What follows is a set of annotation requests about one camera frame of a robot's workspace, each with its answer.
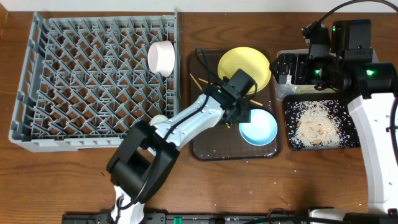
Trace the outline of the light blue bowl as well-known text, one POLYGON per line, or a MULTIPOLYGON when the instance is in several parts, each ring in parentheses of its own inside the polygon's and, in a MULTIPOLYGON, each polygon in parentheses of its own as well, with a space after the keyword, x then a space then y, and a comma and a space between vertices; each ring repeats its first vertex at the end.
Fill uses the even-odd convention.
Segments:
POLYGON ((250 116, 250 122, 239 124, 242 138, 253 146, 265 146, 271 143, 278 133, 277 121, 274 116, 262 109, 251 110, 250 116))

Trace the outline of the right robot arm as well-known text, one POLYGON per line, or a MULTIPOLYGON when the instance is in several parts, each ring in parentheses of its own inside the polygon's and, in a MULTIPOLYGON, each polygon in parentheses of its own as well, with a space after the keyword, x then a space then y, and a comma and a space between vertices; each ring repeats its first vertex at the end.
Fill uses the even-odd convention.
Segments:
POLYGON ((313 85, 344 100, 356 128, 368 182, 368 212, 314 208, 308 223, 397 222, 397 70, 371 47, 371 21, 314 22, 302 31, 307 50, 277 54, 270 70, 280 85, 313 85))

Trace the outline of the white pink bowl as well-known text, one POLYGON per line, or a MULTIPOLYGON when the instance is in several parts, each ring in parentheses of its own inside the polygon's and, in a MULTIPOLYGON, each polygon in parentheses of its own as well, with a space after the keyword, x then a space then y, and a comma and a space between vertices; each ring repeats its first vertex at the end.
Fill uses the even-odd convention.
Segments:
POLYGON ((173 44, 168 40, 154 42, 149 48, 147 62, 152 73, 160 73, 163 77, 169 77, 175 64, 173 44))

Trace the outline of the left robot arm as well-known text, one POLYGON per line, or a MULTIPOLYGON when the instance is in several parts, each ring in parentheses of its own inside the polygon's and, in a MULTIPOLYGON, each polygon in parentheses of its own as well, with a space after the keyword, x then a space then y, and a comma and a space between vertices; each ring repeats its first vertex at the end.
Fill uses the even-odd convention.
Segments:
POLYGON ((251 120, 249 100, 255 80, 238 69, 220 85, 209 84, 196 102, 165 121, 134 124, 110 158, 106 170, 116 192, 111 223, 140 223, 144 204, 164 184, 181 148, 220 122, 227 125, 251 120))

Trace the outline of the white paper cup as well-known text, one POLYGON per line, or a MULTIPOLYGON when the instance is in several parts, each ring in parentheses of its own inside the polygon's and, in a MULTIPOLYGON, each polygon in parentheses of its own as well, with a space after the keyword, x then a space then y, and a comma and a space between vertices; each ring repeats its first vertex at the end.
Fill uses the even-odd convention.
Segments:
POLYGON ((150 120, 149 125, 153 126, 153 125, 155 125, 157 123, 162 123, 162 122, 167 121, 167 120, 168 120, 168 117, 166 117, 165 115, 162 115, 162 114, 158 114, 158 115, 154 116, 150 120))

